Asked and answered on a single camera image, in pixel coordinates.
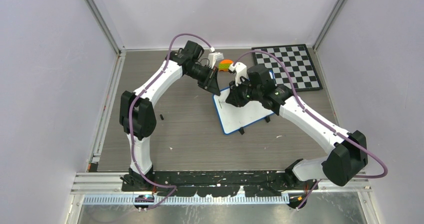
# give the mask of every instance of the checkerboard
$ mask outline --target checkerboard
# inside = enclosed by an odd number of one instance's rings
[[[277,57],[287,68],[296,91],[314,91],[323,88],[305,44],[253,47],[252,50],[262,50]],[[253,61],[255,65],[265,65],[272,71],[277,85],[284,84],[290,88],[289,78],[273,58],[266,54],[253,53]]]

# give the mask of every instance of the aluminum frame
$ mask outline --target aluminum frame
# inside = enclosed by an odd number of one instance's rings
[[[365,219],[368,223],[381,223],[371,196],[372,192],[358,192],[358,197],[360,205],[362,206],[363,214],[365,215]]]
[[[122,180],[127,172],[79,172],[76,174],[72,195],[84,194],[149,194],[150,191],[121,191]],[[302,190],[287,190],[285,193],[301,193]],[[318,183],[318,189],[314,192],[319,193],[340,193],[340,192],[372,192],[367,179],[354,178],[345,186],[338,186],[329,180],[322,180]]]
[[[114,106],[115,96],[118,89],[119,80],[121,78],[122,68],[124,66],[126,51],[122,51],[113,69],[112,76],[107,89],[104,108],[101,113],[101,118],[97,126],[96,137],[94,139],[93,149],[90,156],[90,163],[98,163],[102,153],[103,144],[105,143],[106,130],[108,129],[109,120],[111,118],[112,107]]]
[[[334,20],[336,19],[337,15],[339,14],[340,10],[343,8],[343,5],[345,4],[346,0],[337,0],[335,2],[335,5],[330,12],[330,15],[328,16],[327,20],[325,21],[324,26],[322,27],[321,31],[319,32],[318,38],[316,39],[315,43],[313,44],[312,48],[313,51],[316,53],[318,48],[320,47],[321,42],[326,37],[327,32],[329,31],[331,25],[333,24]]]
[[[70,195],[69,211],[66,213],[65,224],[77,224],[83,208],[84,195]]]
[[[104,35],[107,38],[107,41],[112,46],[113,50],[116,52],[116,54],[119,54],[121,52],[121,48],[118,46],[116,40],[114,39],[114,36],[112,35],[108,25],[106,24],[105,19],[103,18],[102,14],[100,13],[99,8],[97,7],[94,0],[84,0],[88,8],[90,9],[91,13],[93,14],[95,20],[97,21],[98,25],[100,26],[100,29],[104,33]]]

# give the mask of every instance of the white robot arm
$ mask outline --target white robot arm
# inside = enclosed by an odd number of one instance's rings
[[[285,172],[292,175],[293,182],[329,179],[336,185],[344,186],[367,165],[366,153],[339,136],[348,137],[366,149],[366,138],[361,132],[350,133],[331,123],[306,105],[300,97],[294,96],[290,88],[285,85],[277,86],[264,65],[255,65],[247,69],[243,63],[237,62],[229,67],[229,71],[235,74],[235,80],[229,83],[230,93],[225,100],[226,103],[240,108],[249,101],[262,103],[265,109],[272,110],[302,129],[327,154],[312,160],[299,159],[290,165]],[[335,132],[326,128],[311,114],[332,127]]]
[[[193,41],[188,41],[184,48],[172,51],[170,58],[163,61],[159,70],[142,86],[133,92],[125,91],[121,95],[119,123],[123,126],[131,148],[130,175],[137,176],[141,183],[143,179],[140,172],[148,176],[153,172],[150,159],[150,135],[156,127],[154,106],[164,92],[183,75],[197,80],[200,88],[220,95],[218,87],[218,68],[215,62],[223,59],[220,52],[209,54],[209,63],[206,66],[198,61],[204,53],[204,49]],[[130,136],[129,110],[131,103],[140,95],[132,110],[132,129],[134,134],[134,145]]]

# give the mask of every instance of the table surface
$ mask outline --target table surface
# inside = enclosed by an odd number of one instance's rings
[[[235,60],[248,49],[224,49],[226,59]],[[318,61],[309,49],[323,90],[299,92],[302,99],[331,122],[334,113]],[[127,171],[130,144],[119,124],[119,105],[124,91],[143,85],[161,66],[166,51],[129,51],[107,127],[98,171]],[[242,62],[253,65],[252,55]],[[218,74],[219,88],[233,80],[228,72]],[[200,89],[197,81],[183,76],[157,102],[157,125],[150,140],[155,170],[283,170],[295,160],[325,155],[320,146],[288,120],[273,115],[271,122],[259,121],[245,128],[245,134],[225,135],[214,107],[212,94]]]

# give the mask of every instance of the colorful toy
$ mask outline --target colorful toy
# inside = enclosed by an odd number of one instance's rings
[[[232,60],[224,59],[219,63],[218,70],[221,72],[228,72],[228,68],[233,64]]]

